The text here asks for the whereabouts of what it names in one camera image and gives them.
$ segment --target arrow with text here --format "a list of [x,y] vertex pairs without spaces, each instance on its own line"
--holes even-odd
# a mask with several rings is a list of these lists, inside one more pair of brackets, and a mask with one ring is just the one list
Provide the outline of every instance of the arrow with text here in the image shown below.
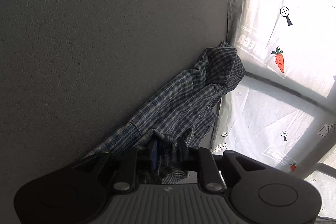
[[330,134],[336,133],[336,123],[332,124],[331,126],[328,126],[325,124],[325,126],[318,132],[319,135],[328,138]]

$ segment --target white fabric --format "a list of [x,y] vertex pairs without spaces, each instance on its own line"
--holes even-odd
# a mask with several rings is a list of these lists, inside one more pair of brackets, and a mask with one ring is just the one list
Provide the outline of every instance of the white fabric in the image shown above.
[[[336,168],[334,6],[336,0],[229,0],[228,42],[254,78],[245,76],[223,98],[212,148],[218,155],[235,150],[308,181],[317,177],[312,185],[322,196],[319,215],[329,218],[336,218],[336,179],[315,165]],[[284,72],[272,54],[277,47]],[[331,194],[326,184],[334,187]]]

